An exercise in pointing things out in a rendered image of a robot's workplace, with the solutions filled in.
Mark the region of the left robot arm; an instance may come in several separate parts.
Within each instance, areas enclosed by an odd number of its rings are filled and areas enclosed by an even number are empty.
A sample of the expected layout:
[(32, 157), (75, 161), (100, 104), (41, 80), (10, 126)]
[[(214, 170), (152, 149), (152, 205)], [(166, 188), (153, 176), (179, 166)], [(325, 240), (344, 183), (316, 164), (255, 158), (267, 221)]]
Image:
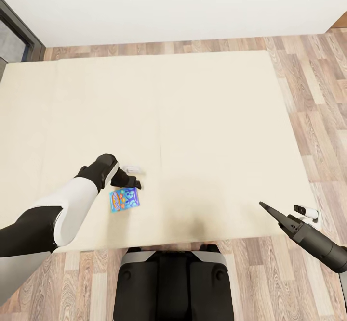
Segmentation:
[(41, 266), (53, 251), (76, 237), (101, 189), (142, 189), (139, 165), (124, 165), (110, 155), (97, 157), (78, 175), (26, 209), (14, 224), (0, 230), (0, 306)]

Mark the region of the board game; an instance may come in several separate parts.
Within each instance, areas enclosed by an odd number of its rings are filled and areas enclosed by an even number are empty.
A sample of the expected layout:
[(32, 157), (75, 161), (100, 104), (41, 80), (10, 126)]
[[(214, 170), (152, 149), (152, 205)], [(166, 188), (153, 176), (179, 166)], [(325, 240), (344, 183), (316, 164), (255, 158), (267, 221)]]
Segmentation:
[(124, 188), (110, 192), (109, 199), (112, 214), (140, 206), (136, 188)]

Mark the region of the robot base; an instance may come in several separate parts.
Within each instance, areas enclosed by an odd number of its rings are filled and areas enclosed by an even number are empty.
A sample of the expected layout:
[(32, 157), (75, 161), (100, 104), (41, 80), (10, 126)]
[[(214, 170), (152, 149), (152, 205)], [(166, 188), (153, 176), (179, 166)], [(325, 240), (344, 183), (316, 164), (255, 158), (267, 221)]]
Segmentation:
[(234, 321), (225, 256), (129, 247), (120, 263), (113, 321)]

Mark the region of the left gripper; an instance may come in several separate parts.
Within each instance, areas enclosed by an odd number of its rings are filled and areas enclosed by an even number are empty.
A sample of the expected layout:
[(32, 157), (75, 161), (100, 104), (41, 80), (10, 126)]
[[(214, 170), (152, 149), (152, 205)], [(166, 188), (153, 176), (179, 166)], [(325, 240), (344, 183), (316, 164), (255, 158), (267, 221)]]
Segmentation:
[(111, 181), (111, 186), (113, 187), (124, 187), (124, 188), (138, 188), (142, 189), (139, 180), (136, 180), (136, 176), (129, 176), (123, 171), (123, 176), (118, 181)]

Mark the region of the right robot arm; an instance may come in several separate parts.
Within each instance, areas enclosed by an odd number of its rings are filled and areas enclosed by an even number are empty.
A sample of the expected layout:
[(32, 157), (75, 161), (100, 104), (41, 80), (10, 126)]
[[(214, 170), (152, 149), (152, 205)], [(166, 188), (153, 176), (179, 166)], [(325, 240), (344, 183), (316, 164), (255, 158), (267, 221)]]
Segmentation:
[(293, 241), (333, 272), (339, 274), (347, 314), (347, 247), (335, 244), (318, 231), (321, 224), (321, 212), (304, 205), (294, 205), (294, 211), (312, 218), (313, 220), (310, 221), (305, 217), (296, 218), (291, 214), (285, 216), (263, 202), (259, 205), (279, 222), (280, 228)]

